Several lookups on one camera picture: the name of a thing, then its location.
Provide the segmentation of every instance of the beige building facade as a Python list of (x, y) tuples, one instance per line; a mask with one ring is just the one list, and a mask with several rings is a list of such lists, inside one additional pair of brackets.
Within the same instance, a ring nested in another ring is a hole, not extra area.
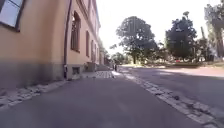
[(0, 89), (72, 78), (102, 64), (96, 0), (1, 0)]

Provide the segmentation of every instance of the cobblestone sidewalk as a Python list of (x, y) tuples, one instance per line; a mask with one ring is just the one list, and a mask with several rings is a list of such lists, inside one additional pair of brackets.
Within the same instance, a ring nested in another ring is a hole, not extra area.
[(68, 81), (53, 82), (48, 85), (37, 85), (33, 87), (20, 88), (7, 92), (6, 95), (0, 96), (0, 111), (9, 109), (25, 100), (29, 100), (41, 93), (49, 92), (65, 85)]
[(98, 71), (82, 74), (82, 78), (112, 79), (120, 77), (123, 77), (123, 75), (115, 71)]

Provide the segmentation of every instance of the bright sky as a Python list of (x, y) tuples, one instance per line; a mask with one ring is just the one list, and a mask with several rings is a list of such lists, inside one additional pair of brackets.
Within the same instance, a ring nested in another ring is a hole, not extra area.
[(165, 31), (171, 28), (174, 19), (181, 18), (183, 12), (189, 11), (189, 18), (193, 20), (198, 37), (201, 37), (200, 27), (207, 28), (204, 20), (204, 7), (210, 3), (218, 4), (220, 0), (97, 0), (99, 18), (101, 22), (100, 37), (104, 47), (110, 54), (115, 50), (109, 47), (119, 43), (116, 29), (129, 16), (137, 16), (152, 26), (155, 40), (162, 42)]

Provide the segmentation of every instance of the sidewalk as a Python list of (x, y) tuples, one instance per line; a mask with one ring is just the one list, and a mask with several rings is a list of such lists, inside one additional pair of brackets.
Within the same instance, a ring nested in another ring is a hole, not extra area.
[(201, 128), (122, 78), (82, 79), (0, 112), (1, 128)]

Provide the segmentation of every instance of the road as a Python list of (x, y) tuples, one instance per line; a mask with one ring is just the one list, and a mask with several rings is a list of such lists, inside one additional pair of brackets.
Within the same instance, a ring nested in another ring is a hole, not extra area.
[(124, 79), (83, 79), (0, 112), (1, 128), (201, 128)]
[(224, 70), (123, 67), (134, 76), (224, 110)]

